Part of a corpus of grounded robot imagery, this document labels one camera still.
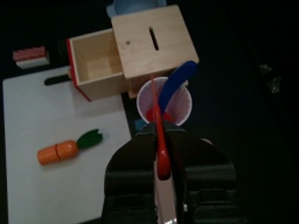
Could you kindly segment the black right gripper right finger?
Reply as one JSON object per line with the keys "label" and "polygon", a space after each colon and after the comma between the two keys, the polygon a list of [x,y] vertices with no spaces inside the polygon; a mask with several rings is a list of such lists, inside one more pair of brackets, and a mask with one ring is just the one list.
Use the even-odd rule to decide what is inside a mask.
{"label": "black right gripper right finger", "polygon": [[165,122],[179,224],[249,224],[235,167],[209,140]]}

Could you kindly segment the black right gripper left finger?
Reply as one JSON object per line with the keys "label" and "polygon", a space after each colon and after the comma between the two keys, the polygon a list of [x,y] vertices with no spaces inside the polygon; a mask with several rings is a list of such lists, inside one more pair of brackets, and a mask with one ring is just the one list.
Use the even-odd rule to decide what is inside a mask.
{"label": "black right gripper left finger", "polygon": [[155,126],[116,150],[106,169],[102,224],[157,224]]}

